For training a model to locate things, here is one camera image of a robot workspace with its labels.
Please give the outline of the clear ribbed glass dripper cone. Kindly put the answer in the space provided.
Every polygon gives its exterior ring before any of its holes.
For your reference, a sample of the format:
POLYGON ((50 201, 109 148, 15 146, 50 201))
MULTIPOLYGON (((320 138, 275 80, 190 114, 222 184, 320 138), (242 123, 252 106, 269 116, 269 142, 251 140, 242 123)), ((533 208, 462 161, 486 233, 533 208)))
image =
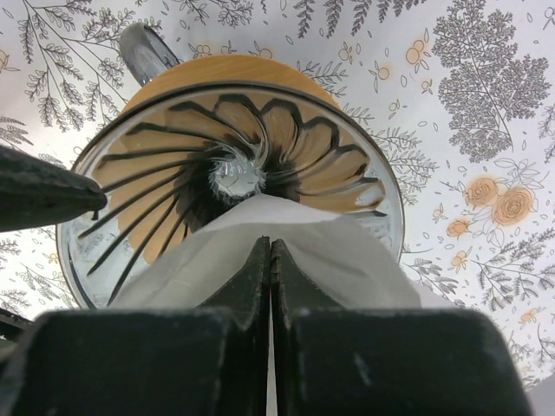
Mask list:
POLYGON ((143 101, 101 130, 72 169, 107 197, 56 228, 76 303, 102 309, 160 256, 258 194, 355 218, 402 253, 402 193, 371 136, 292 88, 214 81, 143 101))

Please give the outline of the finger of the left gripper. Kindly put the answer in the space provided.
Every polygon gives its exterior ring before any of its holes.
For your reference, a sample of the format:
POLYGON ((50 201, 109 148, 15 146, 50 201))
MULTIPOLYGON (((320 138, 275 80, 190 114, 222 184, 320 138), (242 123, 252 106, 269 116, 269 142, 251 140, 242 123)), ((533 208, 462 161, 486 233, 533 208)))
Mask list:
POLYGON ((26 153, 1 148, 1 231, 61 224, 97 213, 107 197, 95 181, 26 153))

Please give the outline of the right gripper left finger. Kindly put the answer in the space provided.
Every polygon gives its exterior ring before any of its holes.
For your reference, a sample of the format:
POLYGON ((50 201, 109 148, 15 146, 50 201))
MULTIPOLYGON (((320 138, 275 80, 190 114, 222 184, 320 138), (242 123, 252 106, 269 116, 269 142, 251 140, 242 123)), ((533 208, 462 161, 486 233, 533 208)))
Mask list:
POLYGON ((263 415, 271 245, 182 310, 39 317, 1 372, 4 415, 263 415))

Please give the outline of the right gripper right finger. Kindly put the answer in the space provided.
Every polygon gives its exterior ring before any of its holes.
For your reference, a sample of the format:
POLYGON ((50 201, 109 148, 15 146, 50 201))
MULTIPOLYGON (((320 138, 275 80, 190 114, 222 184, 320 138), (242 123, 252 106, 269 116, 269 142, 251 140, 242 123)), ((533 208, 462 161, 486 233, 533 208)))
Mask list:
POLYGON ((499 330, 468 309, 346 309, 271 246, 280 415, 529 415, 499 330))

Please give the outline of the cream paper coffee filter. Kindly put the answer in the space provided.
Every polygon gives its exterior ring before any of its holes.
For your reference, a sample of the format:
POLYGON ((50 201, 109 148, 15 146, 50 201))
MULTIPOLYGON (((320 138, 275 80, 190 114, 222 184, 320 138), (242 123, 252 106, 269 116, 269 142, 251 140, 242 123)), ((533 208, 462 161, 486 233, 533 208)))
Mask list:
POLYGON ((111 305, 196 307, 243 267, 260 237, 283 240, 299 269, 348 309, 451 305, 411 282, 389 250, 353 218, 267 195, 248 198, 186 237, 125 284, 111 305))

